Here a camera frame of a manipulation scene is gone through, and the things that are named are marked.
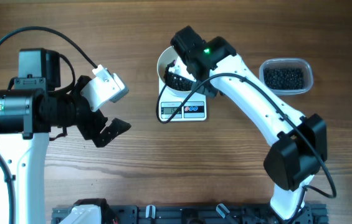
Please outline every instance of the black beans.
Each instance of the black beans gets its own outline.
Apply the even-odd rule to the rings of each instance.
[[[273,90],[299,90],[305,84],[301,68],[265,68],[264,82]]]

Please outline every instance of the kitchen scale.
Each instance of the kitchen scale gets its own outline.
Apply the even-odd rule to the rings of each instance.
[[[195,78],[187,72],[187,66],[183,64],[183,61],[178,57],[176,51],[172,47],[168,47],[159,57],[156,67],[159,78],[159,93],[164,87],[162,76],[166,72],[166,67],[172,62],[174,66],[169,68],[169,72],[176,75],[171,78],[174,78],[176,82],[180,82],[181,78],[177,76],[179,75],[188,82],[196,82]],[[166,121],[170,118],[190,92],[190,90],[179,91],[167,86],[159,101],[158,114],[160,120]],[[195,93],[171,121],[204,121],[206,118],[206,96]]]

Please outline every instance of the plastic container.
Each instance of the plastic container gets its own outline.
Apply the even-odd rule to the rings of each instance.
[[[274,90],[269,88],[264,82],[264,70],[266,68],[300,68],[303,72],[304,87],[299,90]],[[259,69],[259,80],[278,96],[302,94],[310,90],[313,86],[313,72],[311,66],[300,58],[274,58],[265,61]]]

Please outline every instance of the wood grain surface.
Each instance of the wood grain surface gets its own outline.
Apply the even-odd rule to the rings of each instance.
[[[45,160],[45,213],[81,198],[110,204],[265,203],[274,184],[263,168],[269,146],[227,97],[208,100],[205,122],[159,124],[156,62],[174,33],[191,25],[206,40],[223,36],[254,74],[270,58],[300,57],[314,72],[306,94],[282,99],[328,125],[326,162],[338,198],[309,191],[328,205],[331,223],[352,223],[352,1],[112,1],[0,4],[0,38],[23,26],[63,32],[116,72],[130,93],[102,107],[132,128],[97,149],[76,128],[51,143]],[[17,75],[18,51],[44,47],[72,62],[76,76],[92,67],[66,41],[44,32],[18,34],[0,47],[0,89]],[[71,81],[62,63],[62,84]],[[59,130],[53,129],[55,136]],[[313,185],[330,192],[321,171]]]

